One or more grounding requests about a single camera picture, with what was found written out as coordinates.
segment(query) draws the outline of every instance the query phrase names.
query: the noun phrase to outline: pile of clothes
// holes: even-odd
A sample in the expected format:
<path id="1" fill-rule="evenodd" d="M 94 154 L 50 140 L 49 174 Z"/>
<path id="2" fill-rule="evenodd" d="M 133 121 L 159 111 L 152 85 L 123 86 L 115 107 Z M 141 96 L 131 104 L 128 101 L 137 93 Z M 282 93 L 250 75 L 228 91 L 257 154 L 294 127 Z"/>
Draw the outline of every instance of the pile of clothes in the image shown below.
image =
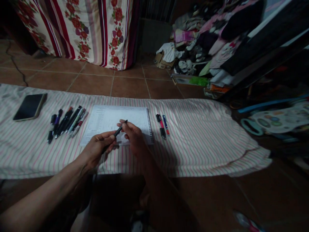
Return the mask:
<path id="1" fill-rule="evenodd" d="M 171 38 L 179 61 L 174 72 L 213 77 L 247 34 L 260 24 L 264 0 L 208 0 L 193 4 L 173 25 Z"/>

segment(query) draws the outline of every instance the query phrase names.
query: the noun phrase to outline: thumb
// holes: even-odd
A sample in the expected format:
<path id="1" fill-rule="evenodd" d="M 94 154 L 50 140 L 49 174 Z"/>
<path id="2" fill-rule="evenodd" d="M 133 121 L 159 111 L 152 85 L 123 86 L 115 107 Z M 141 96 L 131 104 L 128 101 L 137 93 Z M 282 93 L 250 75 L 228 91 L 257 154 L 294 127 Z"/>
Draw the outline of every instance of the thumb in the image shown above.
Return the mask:
<path id="1" fill-rule="evenodd" d="M 113 141 L 115 140 L 115 136 L 111 135 L 108 138 L 104 139 L 103 141 L 101 141 L 102 145 L 105 147 L 107 145 L 110 145 Z"/>

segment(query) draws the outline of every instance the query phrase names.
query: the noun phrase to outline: hand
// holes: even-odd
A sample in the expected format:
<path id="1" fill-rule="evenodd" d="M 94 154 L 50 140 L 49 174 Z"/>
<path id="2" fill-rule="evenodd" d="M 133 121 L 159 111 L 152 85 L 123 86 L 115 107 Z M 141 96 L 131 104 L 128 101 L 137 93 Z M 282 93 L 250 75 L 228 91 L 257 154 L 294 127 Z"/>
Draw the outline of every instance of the hand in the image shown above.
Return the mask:
<path id="1" fill-rule="evenodd" d="M 106 150 L 106 154 L 108 154 L 116 144 L 115 132 L 109 131 L 93 136 L 76 161 L 87 165 L 89 169 L 95 168 L 101 159 L 103 148 L 109 145 Z"/>
<path id="2" fill-rule="evenodd" d="M 130 149 L 133 155 L 140 158 L 141 155 L 150 153 L 150 150 L 144 141 L 141 129 L 130 122 L 123 123 L 123 119 L 121 119 L 120 122 L 121 123 L 117 123 L 117 126 L 120 127 L 122 125 L 122 132 L 126 133 L 125 138 L 130 141 Z"/>

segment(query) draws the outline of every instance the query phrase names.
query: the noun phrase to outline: striped bedsheet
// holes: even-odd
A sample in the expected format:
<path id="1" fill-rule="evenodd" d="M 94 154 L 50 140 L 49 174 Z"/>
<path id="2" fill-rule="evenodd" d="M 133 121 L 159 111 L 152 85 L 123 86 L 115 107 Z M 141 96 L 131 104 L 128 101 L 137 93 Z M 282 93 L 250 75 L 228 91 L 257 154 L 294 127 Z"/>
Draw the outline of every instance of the striped bedsheet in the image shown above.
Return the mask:
<path id="1" fill-rule="evenodd" d="M 162 170 L 170 177 L 244 175 L 271 163 L 269 151 L 258 146 L 232 120 L 229 109 L 211 100 L 150 100 L 85 95 L 2 84 L 0 111 L 0 178 L 21 179 L 54 175 L 82 151 L 79 142 L 88 119 L 78 134 L 47 144 L 51 115 L 70 106 L 139 106 L 149 109 L 154 145 L 150 146 Z M 35 120 L 15 122 L 13 116 L 28 94 L 48 93 Z M 171 136 L 163 140 L 157 113 L 165 114 Z M 140 174 L 141 165 L 128 146 L 112 151 L 98 167 L 99 174 Z"/>
<path id="2" fill-rule="evenodd" d="M 47 54 L 125 70 L 133 54 L 139 0 L 10 0 Z"/>

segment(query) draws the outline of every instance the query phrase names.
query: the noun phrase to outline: smartphone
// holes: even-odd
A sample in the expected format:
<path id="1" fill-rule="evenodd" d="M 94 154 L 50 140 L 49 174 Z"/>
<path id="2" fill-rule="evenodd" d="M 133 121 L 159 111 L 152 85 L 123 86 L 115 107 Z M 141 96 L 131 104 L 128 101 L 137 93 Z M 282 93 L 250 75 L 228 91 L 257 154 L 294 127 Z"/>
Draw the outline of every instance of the smartphone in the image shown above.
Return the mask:
<path id="1" fill-rule="evenodd" d="M 39 116 L 43 103 L 47 99 L 47 93 L 27 95 L 15 114 L 14 121 L 35 119 Z"/>

